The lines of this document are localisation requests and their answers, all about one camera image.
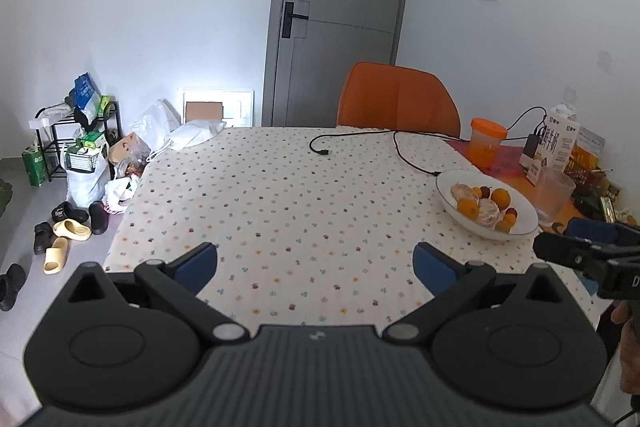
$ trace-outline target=person's hand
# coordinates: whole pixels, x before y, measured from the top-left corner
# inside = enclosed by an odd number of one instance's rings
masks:
[[[631,320],[631,308],[628,302],[621,301],[611,313],[611,322],[625,323],[620,337],[620,391],[627,394],[640,394],[640,344],[636,341],[634,322]]]

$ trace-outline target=plastic bag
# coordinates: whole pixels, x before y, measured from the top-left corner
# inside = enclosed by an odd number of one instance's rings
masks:
[[[105,195],[102,198],[105,209],[108,208],[110,214],[123,213],[139,184],[140,178],[135,174],[107,183]]]
[[[179,125],[167,105],[162,100],[156,100],[131,124],[131,130],[142,138],[153,152],[162,147],[169,133]]]
[[[146,156],[144,158],[139,158],[137,156],[127,156],[114,168],[116,179],[128,178],[132,174],[135,174],[139,178],[142,178],[142,173],[145,170],[145,167]]]
[[[154,150],[148,158],[152,162],[167,149],[179,151],[210,140],[220,134],[226,126],[222,120],[192,120],[173,131],[164,141],[164,145]]]
[[[89,73],[78,76],[75,84],[74,95],[76,97],[76,106],[84,113],[89,124],[91,124],[98,116],[101,99],[100,93],[91,80]]]
[[[66,200],[78,208],[89,208],[104,196],[104,188],[111,180],[107,160],[98,155],[94,172],[74,172],[65,168],[65,148],[60,152],[60,165],[66,170]]]
[[[117,165],[128,156],[146,161],[150,154],[151,149],[149,149],[149,146],[136,133],[131,132],[109,147],[109,156],[107,158],[112,164]]]

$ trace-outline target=orange chair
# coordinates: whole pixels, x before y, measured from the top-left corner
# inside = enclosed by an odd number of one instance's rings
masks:
[[[460,137],[458,110],[436,76],[371,62],[351,68],[340,96],[338,125]]]

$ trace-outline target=small container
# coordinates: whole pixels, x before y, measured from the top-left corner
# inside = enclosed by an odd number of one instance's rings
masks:
[[[540,169],[536,191],[531,198],[540,225],[550,227],[553,224],[574,190],[575,182],[564,172],[547,166]]]
[[[474,118],[471,121],[471,142],[468,158],[479,169],[489,169],[494,163],[500,142],[507,138],[507,130],[491,120]]]

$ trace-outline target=clear plastic cup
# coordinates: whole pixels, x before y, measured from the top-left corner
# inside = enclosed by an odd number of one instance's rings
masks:
[[[574,181],[564,172],[551,167],[540,169],[531,204],[538,213],[538,222],[544,227],[553,224],[564,204],[575,190]]]

